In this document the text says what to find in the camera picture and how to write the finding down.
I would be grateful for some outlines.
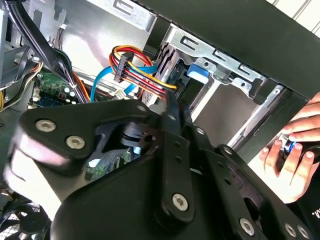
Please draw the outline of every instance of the black fan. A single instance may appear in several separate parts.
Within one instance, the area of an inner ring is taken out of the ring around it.
[[[34,208],[29,199],[17,193],[12,194],[12,198],[0,215],[0,233],[18,224],[19,229],[5,240],[31,240],[32,236],[35,236],[34,239],[44,240],[51,224],[45,211],[41,207]],[[12,214],[18,219],[9,219]]]

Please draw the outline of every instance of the person's hand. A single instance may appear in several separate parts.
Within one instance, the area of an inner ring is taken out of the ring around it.
[[[289,204],[305,194],[319,163],[313,164],[315,155],[308,151],[298,165],[302,145],[296,143],[279,172],[276,164],[281,145],[282,142],[276,140],[271,149],[262,149],[248,165],[285,204]]]
[[[320,141],[320,92],[283,128],[293,142]]]

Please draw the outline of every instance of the black plastic bracket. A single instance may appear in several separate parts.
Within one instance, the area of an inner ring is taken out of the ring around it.
[[[166,103],[156,141],[161,166],[161,193],[160,206],[158,203],[155,206],[155,216],[164,228],[177,231],[192,222],[195,204],[188,141],[181,136],[179,106],[172,92],[167,92]]]
[[[116,128],[130,122],[144,123],[149,115],[149,109],[138,100],[36,108],[21,115],[12,147],[22,149],[25,155],[60,173],[74,175],[81,171],[97,146],[103,151]],[[54,130],[39,130],[40,120],[54,123]],[[103,135],[102,144],[97,142],[97,135]],[[80,137],[84,147],[70,148],[67,145],[70,136]]]

